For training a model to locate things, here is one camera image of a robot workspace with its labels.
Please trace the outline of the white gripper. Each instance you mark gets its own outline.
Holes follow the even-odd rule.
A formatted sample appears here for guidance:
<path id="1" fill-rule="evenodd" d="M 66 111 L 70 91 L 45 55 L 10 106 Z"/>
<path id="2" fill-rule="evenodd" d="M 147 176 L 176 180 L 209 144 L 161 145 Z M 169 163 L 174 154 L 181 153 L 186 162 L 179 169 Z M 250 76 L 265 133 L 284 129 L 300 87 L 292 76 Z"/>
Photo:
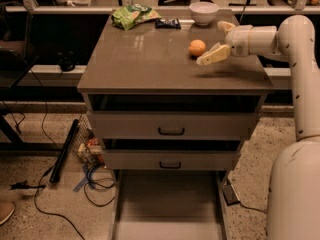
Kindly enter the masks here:
<path id="1" fill-rule="evenodd" d="M 252 25 L 236 26 L 227 21 L 219 21 L 218 29 L 226 34 L 226 44 L 216 43 L 209 51 L 197 58 L 196 63 L 201 66 L 210 65 L 226 60 L 232 56 L 244 57 L 249 55 L 249 36 Z"/>

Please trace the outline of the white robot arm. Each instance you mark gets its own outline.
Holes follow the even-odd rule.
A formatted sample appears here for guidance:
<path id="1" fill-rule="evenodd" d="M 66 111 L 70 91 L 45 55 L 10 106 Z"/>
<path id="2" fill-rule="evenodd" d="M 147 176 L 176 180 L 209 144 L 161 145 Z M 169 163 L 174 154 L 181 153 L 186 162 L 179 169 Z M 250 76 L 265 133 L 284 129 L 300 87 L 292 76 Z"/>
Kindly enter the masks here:
<path id="1" fill-rule="evenodd" d="M 320 68 L 315 58 L 315 27 L 304 15 L 278 27 L 236 26 L 220 21 L 222 44 L 197 59 L 199 65 L 230 56 L 279 56 L 288 62 L 296 142 L 272 166 L 269 181 L 267 240 L 320 240 Z"/>

